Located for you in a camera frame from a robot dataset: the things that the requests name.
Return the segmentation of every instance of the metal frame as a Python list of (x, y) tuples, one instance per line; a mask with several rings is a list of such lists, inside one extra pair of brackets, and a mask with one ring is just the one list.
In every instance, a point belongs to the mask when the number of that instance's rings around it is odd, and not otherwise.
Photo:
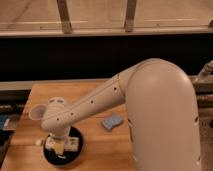
[(198, 27), (163, 27), (163, 28), (134, 28), (132, 32), (124, 29), (77, 29), (70, 34), (62, 30), (42, 31), (1, 31), (0, 37), (81, 37), (81, 36), (132, 36), (132, 35), (170, 35), (170, 34), (202, 34), (213, 33), (207, 26)]
[(69, 11), (66, 0), (57, 0), (58, 11), (61, 18), (61, 26), (64, 34), (72, 33), (72, 25), (70, 22)]
[(126, 32), (133, 31), (136, 6), (137, 0), (127, 0), (126, 19), (124, 24), (124, 29)]

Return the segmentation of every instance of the round black base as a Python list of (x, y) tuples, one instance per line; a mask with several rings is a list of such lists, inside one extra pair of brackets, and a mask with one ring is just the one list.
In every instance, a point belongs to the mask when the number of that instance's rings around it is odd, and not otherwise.
[(83, 137), (81, 133), (74, 127), (71, 127), (69, 136), (79, 138), (78, 151), (77, 152), (64, 151), (63, 155), (57, 155), (55, 151), (53, 150), (49, 151), (45, 149), (45, 145), (44, 145), (44, 149), (43, 149), (44, 156), (49, 163), (55, 166), (64, 166), (73, 162), (79, 156), (83, 147)]

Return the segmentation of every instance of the glass window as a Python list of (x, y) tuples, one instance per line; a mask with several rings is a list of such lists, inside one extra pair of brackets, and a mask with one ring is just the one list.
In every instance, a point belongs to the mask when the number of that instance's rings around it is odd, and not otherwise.
[(207, 26), (212, 19), (212, 0), (137, 0), (134, 26)]
[(67, 0), (75, 29), (123, 28), (127, 0)]
[(1, 31), (60, 30), (56, 0), (1, 0)]

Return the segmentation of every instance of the wooden tabletop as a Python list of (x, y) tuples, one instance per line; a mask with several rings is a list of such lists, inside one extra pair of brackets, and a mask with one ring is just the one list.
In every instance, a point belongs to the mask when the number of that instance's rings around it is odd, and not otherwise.
[[(12, 138), (2, 171), (133, 171), (132, 149), (127, 126), (125, 106), (119, 106), (73, 125), (84, 137), (81, 155), (69, 166), (57, 168), (49, 164), (43, 155), (42, 147), (35, 146), (35, 141), (45, 139), (47, 133), (40, 129), (38, 121), (28, 118), (29, 109), (40, 103), (47, 103), (55, 96), (65, 98), (72, 103), (103, 81), (79, 81), (73, 83), (36, 84), (33, 86), (17, 130)], [(118, 113), (124, 122), (107, 132), (101, 121)]]

